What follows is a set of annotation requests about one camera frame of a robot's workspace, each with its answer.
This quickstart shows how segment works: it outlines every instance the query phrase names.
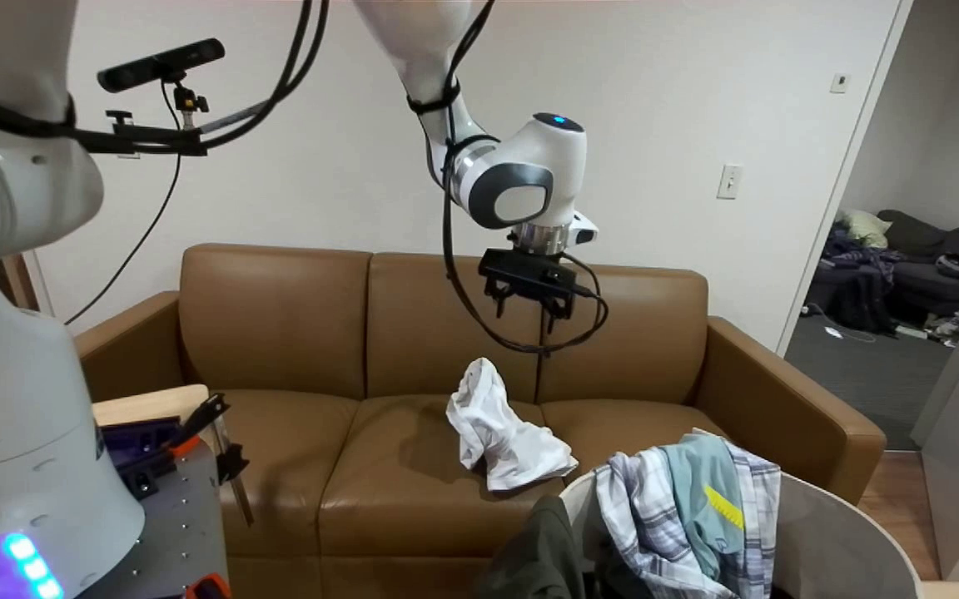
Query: floor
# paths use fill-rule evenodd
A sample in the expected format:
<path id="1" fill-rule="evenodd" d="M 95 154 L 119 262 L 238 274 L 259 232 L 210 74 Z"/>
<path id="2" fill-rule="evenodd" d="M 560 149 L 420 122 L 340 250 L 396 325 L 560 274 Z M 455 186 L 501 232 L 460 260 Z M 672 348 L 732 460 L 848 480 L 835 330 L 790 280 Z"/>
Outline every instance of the floor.
<path id="1" fill-rule="evenodd" d="M 883 457 L 859 510 L 909 551 L 917 578 L 940 578 L 926 480 L 911 449 L 890 449 Z"/>
<path id="2" fill-rule="evenodd" d="M 890 449 L 916 449 L 911 426 L 953 348 L 911 340 L 845 330 L 823 317 L 803 317 L 785 358 L 842 397 L 883 431 Z"/>

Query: black cable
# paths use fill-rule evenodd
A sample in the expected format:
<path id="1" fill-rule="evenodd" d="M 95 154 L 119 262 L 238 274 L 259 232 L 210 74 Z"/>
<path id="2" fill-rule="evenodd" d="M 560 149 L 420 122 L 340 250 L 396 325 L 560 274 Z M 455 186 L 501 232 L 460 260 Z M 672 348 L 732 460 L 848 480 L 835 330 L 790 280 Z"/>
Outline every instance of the black cable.
<path id="1" fill-rule="evenodd" d="M 316 54 L 324 45 L 328 0 L 319 0 L 316 31 L 311 31 L 308 50 L 303 55 L 303 66 L 294 74 L 298 45 L 303 45 L 303 37 L 308 31 L 308 10 L 311 10 L 311 0 L 303 0 L 303 13 L 298 13 L 297 33 L 288 41 L 287 64 L 280 71 L 280 81 L 275 81 L 275 88 L 268 94 L 268 101 L 249 118 L 244 118 L 235 130 L 228 130 L 223 136 L 214 136 L 214 140 L 204 140 L 204 149 L 214 149 L 214 146 L 223 146 L 223 142 L 233 142 L 233 140 L 247 136 L 253 127 L 259 127 L 273 113 L 275 104 L 283 104 L 308 75 L 308 71 L 316 64 Z"/>
<path id="2" fill-rule="evenodd" d="M 169 115 L 174 115 L 174 127 L 180 130 L 180 115 L 177 115 L 174 104 L 169 104 L 165 83 L 161 83 L 161 95 L 164 95 L 164 104 L 165 104 L 165 111 L 169 111 Z M 88 311 L 88 310 L 113 290 L 113 284 L 123 275 L 123 270 L 133 262 L 133 256 L 144 250 L 144 244 L 146 244 L 151 232 L 156 230 L 161 215 L 164 215 L 164 214 L 169 210 L 169 204 L 174 204 L 174 192 L 177 192 L 177 184 L 180 184 L 180 163 L 182 163 L 182 157 L 177 154 L 169 188 L 165 188 L 165 195 L 161 199 L 161 210 L 152 214 L 152 220 L 151 220 L 151 225 L 144 230 L 144 235 L 136 240 L 136 246 L 123 256 L 123 262 L 119 262 L 116 274 L 104 284 L 104 290 L 98 290 L 82 310 L 77 310 L 77 311 L 67 318 L 67 325 L 77 324 L 82 311 Z"/>
<path id="3" fill-rule="evenodd" d="M 492 4 L 495 4 L 495 0 L 487 0 L 487 4 L 481 4 L 481 10 L 475 13 L 475 20 L 470 23 L 470 31 L 462 33 L 462 41 L 455 42 L 452 59 L 449 59 L 449 71 L 446 71 L 446 81 L 444 81 L 444 95 L 452 94 L 455 66 L 466 59 L 470 45 L 475 42 L 480 31 L 487 26 L 487 15 L 490 15 Z M 609 301 L 603 298 L 600 275 L 596 275 L 587 262 L 578 262 L 576 256 L 568 256 L 568 253 L 560 253 L 560 256 L 566 256 L 568 262 L 576 262 L 576 267 L 588 275 L 588 284 L 592 284 L 592 290 L 576 286 L 576 297 L 588 297 L 588 298 L 596 301 L 596 311 L 592 311 L 592 325 L 588 325 L 588 330 L 583 330 L 578 337 L 571 337 L 571 340 L 566 340 L 566 344 L 551 344 L 551 346 L 546 346 L 546 334 L 541 334 L 540 344 L 532 346 L 532 344 L 506 340 L 501 334 L 495 334 L 495 330 L 480 317 L 480 310 L 475 310 L 475 301 L 470 298 L 470 293 L 466 293 L 466 286 L 462 286 L 462 280 L 460 280 L 460 274 L 455 274 L 455 262 L 452 262 L 452 192 L 449 192 L 449 173 L 452 173 L 452 158 L 455 158 L 460 146 L 472 142 L 472 136 L 470 136 L 470 140 L 455 140 L 452 107 L 446 107 L 446 132 L 449 132 L 449 140 L 446 140 L 446 157 L 444 157 L 444 267 L 446 267 L 446 280 L 449 280 L 452 293 L 460 297 L 460 301 L 466 305 L 466 311 L 480 324 L 480 330 L 481 330 L 490 340 L 495 340 L 499 346 L 511 348 L 511 352 L 548 355 L 548 352 L 560 352 L 560 348 L 566 348 L 566 346 L 587 344 L 592 334 L 600 334 L 600 330 L 604 325 L 604 318 L 609 318 Z"/>
<path id="4" fill-rule="evenodd" d="M 77 111 L 71 104 L 61 122 L 45 122 L 45 118 L 33 118 L 25 113 L 0 107 L 0 130 L 12 136 L 71 136 L 77 130 Z"/>

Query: brown leather couch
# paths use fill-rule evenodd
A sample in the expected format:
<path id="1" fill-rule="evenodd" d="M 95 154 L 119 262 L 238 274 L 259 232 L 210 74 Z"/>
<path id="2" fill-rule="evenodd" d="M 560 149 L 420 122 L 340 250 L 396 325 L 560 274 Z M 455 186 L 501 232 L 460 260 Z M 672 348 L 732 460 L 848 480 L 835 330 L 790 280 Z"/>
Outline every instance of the brown leather couch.
<path id="1" fill-rule="evenodd" d="M 492 318 L 475 260 L 460 260 Z M 440 256 L 196 246 L 161 293 L 77 340 L 93 397 L 206 384 L 233 401 L 255 527 L 223 493 L 228 574 L 247 599 L 470 597 L 540 483 L 487 494 L 455 462 L 446 397 L 475 355 L 511 409 L 548 426 L 578 471 L 707 426 L 859 499 L 883 431 L 799 370 L 707 311 L 707 280 L 600 267 L 604 330 L 548 358 L 506 352 L 455 301 Z M 555 324 L 551 340 L 578 334 Z M 499 334 L 535 344 L 508 298 Z"/>

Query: plaid shirt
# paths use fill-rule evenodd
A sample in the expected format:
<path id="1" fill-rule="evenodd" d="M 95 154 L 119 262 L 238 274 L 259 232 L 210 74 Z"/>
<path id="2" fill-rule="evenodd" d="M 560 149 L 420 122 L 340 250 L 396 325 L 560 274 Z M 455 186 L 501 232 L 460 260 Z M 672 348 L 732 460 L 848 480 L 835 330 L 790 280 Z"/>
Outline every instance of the plaid shirt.
<path id="1" fill-rule="evenodd" d="M 771 590 L 778 467 L 750 457 L 732 442 L 725 447 L 743 493 L 740 510 L 744 530 L 743 551 L 721 560 L 721 581 L 699 569 L 661 449 L 643 449 L 638 457 L 617 452 L 596 469 L 596 499 L 604 532 L 618 560 L 654 599 L 759 599 Z"/>

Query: wooden floor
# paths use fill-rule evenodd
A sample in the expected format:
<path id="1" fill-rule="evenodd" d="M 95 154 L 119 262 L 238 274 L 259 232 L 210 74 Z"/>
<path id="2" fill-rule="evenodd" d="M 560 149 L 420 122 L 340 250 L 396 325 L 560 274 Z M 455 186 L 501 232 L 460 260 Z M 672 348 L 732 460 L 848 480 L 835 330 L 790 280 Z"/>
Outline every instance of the wooden floor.
<path id="1" fill-rule="evenodd" d="M 916 452 L 885 452 L 859 506 L 909 551 L 917 578 L 940 578 L 933 516 Z"/>

